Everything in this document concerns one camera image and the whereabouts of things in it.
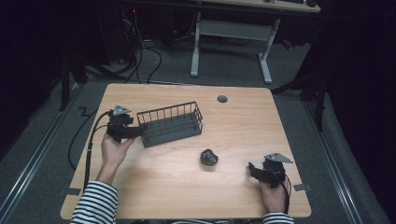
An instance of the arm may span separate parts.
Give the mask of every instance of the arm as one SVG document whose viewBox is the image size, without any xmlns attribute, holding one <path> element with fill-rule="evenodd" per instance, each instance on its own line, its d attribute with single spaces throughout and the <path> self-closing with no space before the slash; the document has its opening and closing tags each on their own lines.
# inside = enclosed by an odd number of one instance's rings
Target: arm
<svg viewBox="0 0 396 224">
<path fill-rule="evenodd" d="M 285 181 L 286 189 L 289 187 L 289 182 Z M 267 184 L 260 181 L 260 188 L 262 189 L 262 201 L 265 210 L 268 212 L 262 220 L 262 224 L 269 223 L 294 223 L 292 217 L 283 213 L 286 207 L 286 192 L 278 185 L 271 189 Z"/>
<path fill-rule="evenodd" d="M 112 185 L 116 172 L 134 139 L 115 142 L 105 134 L 102 142 L 103 164 L 95 181 L 88 182 L 71 223 L 116 223 L 119 191 Z"/>
</svg>

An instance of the black and white striped shirt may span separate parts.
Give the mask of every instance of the black and white striped shirt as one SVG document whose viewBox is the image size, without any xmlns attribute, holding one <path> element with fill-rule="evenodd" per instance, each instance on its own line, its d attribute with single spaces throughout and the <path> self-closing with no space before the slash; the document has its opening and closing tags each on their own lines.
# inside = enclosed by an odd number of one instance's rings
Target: black and white striped shirt
<svg viewBox="0 0 396 224">
<path fill-rule="evenodd" d="M 116 223 L 119 191 L 100 181 L 88 182 L 85 192 L 73 212 L 71 223 Z M 294 223 L 283 213 L 267 214 L 262 224 Z"/>
</svg>

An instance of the dark background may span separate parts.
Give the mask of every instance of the dark background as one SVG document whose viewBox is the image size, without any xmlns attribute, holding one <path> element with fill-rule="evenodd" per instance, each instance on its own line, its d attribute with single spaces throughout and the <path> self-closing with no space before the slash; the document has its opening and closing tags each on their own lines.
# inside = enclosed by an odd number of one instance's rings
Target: dark background
<svg viewBox="0 0 396 224">
<path fill-rule="evenodd" d="M 348 0 L 320 3 L 322 14 L 348 17 L 348 22 L 342 28 L 326 25 L 320 30 L 321 35 L 317 33 L 318 26 L 312 22 L 283 20 L 276 43 L 285 38 L 293 45 L 312 43 L 305 62 L 305 69 L 312 71 L 323 65 L 321 60 L 326 55 L 337 50 L 330 68 L 327 92 L 345 138 L 373 192 L 389 219 L 396 222 L 390 211 L 392 200 L 396 198 L 393 190 L 396 171 L 392 166 L 396 161 L 396 111 L 393 105 L 395 2 Z M 191 13 L 171 9 L 136 10 L 138 21 L 144 23 L 141 27 L 145 27 L 142 35 L 161 39 L 169 45 L 177 37 L 173 30 L 184 34 L 190 28 Z M 53 84 L 62 73 L 62 60 L 67 49 L 77 50 L 102 64 L 124 58 L 125 48 L 114 46 L 111 41 L 115 38 L 122 43 L 122 28 L 118 25 L 110 27 L 112 23 L 106 25 L 107 19 L 101 16 L 103 9 L 92 5 L 78 7 L 39 1 L 0 3 L 0 100 L 3 105 L 0 158 L 18 139 L 33 112 L 49 97 Z M 337 38 L 340 42 L 334 49 L 332 43 Z"/>
</svg>

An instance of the black wire basket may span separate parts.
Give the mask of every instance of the black wire basket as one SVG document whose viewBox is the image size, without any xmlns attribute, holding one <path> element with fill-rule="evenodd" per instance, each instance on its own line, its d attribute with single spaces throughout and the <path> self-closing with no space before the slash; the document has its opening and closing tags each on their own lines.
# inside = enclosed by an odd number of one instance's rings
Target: black wire basket
<svg viewBox="0 0 396 224">
<path fill-rule="evenodd" d="M 144 147 L 195 136 L 202 133 L 202 114 L 196 102 L 171 105 L 136 114 Z"/>
</svg>

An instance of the dark stone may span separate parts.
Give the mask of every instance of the dark stone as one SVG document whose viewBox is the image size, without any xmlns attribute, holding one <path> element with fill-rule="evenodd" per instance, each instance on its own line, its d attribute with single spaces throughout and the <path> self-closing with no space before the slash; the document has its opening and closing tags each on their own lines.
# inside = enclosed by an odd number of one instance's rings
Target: dark stone
<svg viewBox="0 0 396 224">
<path fill-rule="evenodd" d="M 218 161 L 219 157 L 216 156 L 215 153 L 213 153 L 213 151 L 209 148 L 201 153 L 201 163 L 204 165 L 213 166 L 216 165 Z"/>
</svg>

